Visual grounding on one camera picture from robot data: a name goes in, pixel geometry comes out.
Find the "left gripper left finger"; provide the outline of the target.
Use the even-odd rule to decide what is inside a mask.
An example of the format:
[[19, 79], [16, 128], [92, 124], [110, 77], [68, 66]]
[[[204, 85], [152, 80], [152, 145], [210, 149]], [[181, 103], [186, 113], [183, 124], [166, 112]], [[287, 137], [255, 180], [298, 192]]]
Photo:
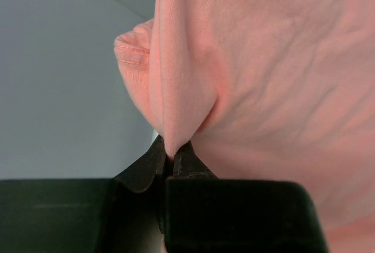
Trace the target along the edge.
[[112, 179], [1, 181], [2, 252], [159, 252], [152, 194], [164, 162], [157, 137]]

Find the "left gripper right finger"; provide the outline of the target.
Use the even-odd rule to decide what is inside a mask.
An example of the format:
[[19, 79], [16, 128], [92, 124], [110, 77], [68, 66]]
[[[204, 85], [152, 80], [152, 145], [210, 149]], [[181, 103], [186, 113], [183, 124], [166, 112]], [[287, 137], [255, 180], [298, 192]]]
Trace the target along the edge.
[[328, 252], [314, 203], [294, 182], [219, 179], [190, 143], [165, 180], [168, 252]]

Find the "pink t-shirt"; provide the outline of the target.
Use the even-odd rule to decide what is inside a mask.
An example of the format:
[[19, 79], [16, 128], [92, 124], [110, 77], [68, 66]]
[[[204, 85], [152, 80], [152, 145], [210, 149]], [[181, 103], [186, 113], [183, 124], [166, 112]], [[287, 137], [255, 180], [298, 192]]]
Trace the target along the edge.
[[374, 0], [156, 0], [114, 52], [169, 156], [298, 182], [332, 252], [374, 251]]

